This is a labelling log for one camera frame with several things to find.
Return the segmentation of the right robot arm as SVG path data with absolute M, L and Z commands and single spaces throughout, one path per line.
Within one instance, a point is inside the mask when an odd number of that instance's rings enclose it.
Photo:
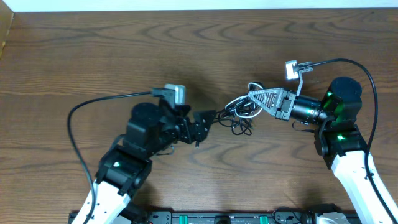
M 322 100 L 284 88 L 251 90 L 249 99 L 271 116 L 316 125 L 315 148 L 340 181 L 362 223 L 397 223 L 397 205 L 382 182 L 356 125 L 362 88 L 338 77 Z

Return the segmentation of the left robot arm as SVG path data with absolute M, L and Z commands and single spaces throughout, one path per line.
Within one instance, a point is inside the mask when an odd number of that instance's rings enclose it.
M 86 198 L 74 223 L 112 223 L 149 176 L 152 156 L 179 141 L 204 141 L 216 111 L 195 112 L 194 121 L 187 116 L 189 111 L 188 105 L 171 107 L 165 100 L 133 107 L 125 134 L 115 139 L 100 160 L 94 197 Z

